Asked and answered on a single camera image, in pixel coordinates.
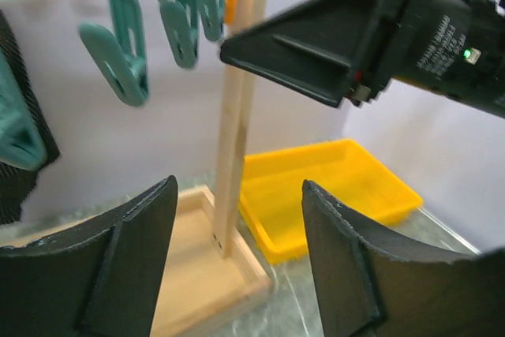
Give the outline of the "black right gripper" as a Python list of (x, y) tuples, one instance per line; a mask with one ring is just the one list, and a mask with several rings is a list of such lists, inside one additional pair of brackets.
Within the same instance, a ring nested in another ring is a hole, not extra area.
[(375, 99), (390, 79), (504, 116), (504, 16), (495, 0), (373, 0), (370, 58), (347, 99)]

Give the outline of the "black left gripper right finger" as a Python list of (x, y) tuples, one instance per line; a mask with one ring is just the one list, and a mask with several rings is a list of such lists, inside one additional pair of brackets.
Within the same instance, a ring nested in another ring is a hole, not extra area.
[(302, 211), (326, 336), (501, 336), (504, 251), (419, 242), (312, 181)]

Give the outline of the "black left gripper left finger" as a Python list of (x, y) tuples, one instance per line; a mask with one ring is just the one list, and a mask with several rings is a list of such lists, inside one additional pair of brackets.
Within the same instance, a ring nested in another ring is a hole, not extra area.
[(169, 176), (73, 227), (4, 245), (2, 335), (149, 335), (177, 204)]

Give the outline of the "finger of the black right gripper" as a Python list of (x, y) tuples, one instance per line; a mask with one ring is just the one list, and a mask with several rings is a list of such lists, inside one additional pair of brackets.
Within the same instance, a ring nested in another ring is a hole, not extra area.
[(225, 40), (220, 60), (330, 107), (370, 71), (401, 0), (306, 0)]

